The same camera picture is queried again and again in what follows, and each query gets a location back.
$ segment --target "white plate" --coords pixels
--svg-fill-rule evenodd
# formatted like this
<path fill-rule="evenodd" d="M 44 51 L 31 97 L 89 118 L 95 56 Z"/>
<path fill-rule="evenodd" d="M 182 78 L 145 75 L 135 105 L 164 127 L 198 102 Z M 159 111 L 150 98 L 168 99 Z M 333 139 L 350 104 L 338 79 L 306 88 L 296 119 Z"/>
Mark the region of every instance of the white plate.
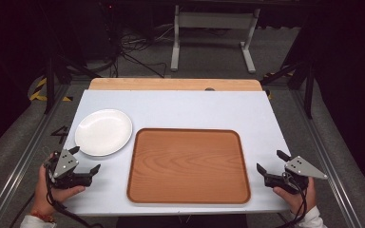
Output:
<path fill-rule="evenodd" d="M 124 112 L 104 109 L 86 116 L 75 132 L 80 150 L 91 156 L 105 156 L 117 152 L 128 142 L 132 122 Z"/>

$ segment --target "white tabletop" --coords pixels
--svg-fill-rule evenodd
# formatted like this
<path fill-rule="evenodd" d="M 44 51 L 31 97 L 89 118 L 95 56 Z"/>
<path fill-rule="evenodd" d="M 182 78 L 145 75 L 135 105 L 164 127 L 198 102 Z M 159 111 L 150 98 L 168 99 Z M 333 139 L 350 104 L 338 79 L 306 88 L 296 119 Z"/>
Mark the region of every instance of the white tabletop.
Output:
<path fill-rule="evenodd" d="M 133 132 L 119 151 L 92 157 L 75 154 L 75 173 L 101 165 L 85 192 L 69 199 L 67 209 L 85 216 L 137 216 L 159 214 L 260 213 L 287 210 L 284 201 L 264 186 L 257 162 L 280 175 L 284 161 L 277 150 L 290 155 L 277 119 L 263 91 L 137 91 L 86 90 L 75 114 L 64 148 L 75 144 L 75 130 L 87 115 L 102 109 L 123 111 Z M 135 134 L 145 127 L 231 129 L 240 135 L 251 199 L 244 204 L 133 203 L 126 196 Z"/>

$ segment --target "wooden board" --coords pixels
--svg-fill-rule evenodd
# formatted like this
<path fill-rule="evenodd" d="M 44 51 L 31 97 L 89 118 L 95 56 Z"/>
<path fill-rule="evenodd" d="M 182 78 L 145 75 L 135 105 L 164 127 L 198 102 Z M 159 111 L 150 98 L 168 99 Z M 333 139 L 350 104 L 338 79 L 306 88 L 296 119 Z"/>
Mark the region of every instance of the wooden board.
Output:
<path fill-rule="evenodd" d="M 232 130 L 144 128 L 136 136 L 127 196 L 138 203 L 246 203 L 250 188 Z"/>
<path fill-rule="evenodd" d="M 251 79 L 158 79 L 158 78 L 96 78 L 92 90 L 206 90 L 262 91 L 257 80 Z"/>

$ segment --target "white sleeve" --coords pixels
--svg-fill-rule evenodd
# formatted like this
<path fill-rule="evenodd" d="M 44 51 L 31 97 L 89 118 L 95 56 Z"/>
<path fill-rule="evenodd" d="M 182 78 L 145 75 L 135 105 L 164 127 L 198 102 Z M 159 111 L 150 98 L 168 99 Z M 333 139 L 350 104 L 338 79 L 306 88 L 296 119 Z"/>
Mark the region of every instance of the white sleeve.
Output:
<path fill-rule="evenodd" d="M 23 218 L 20 228 L 55 228 L 56 223 L 44 222 L 43 220 L 34 216 L 25 216 Z"/>
<path fill-rule="evenodd" d="M 298 223 L 298 227 L 302 227 L 302 228 L 327 228 L 324 225 L 322 218 L 319 216 L 319 210 L 316 206 L 313 207 L 309 212 L 307 212 L 304 219 L 301 220 Z"/>

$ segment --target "robotic hand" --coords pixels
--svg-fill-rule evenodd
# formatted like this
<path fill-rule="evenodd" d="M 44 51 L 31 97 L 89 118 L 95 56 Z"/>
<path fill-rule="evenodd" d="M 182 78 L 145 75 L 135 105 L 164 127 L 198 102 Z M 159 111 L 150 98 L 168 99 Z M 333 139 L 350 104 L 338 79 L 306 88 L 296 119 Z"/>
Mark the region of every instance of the robotic hand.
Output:
<path fill-rule="evenodd" d="M 62 152 L 54 152 L 53 156 L 45 162 L 48 170 L 47 180 L 54 188 L 67 189 L 77 185 L 90 186 L 92 178 L 99 172 L 100 164 L 92 168 L 89 173 L 75 174 L 73 170 L 79 162 L 73 157 L 79 151 L 79 146 Z"/>
<path fill-rule="evenodd" d="M 291 194 L 297 194 L 308 186 L 308 177 L 327 180 L 327 175 L 316 169 L 301 156 L 291 158 L 282 151 L 277 151 L 278 157 L 286 162 L 285 171 L 281 176 L 268 174 L 267 171 L 257 163 L 257 170 L 264 176 L 265 186 L 274 188 L 281 187 Z"/>

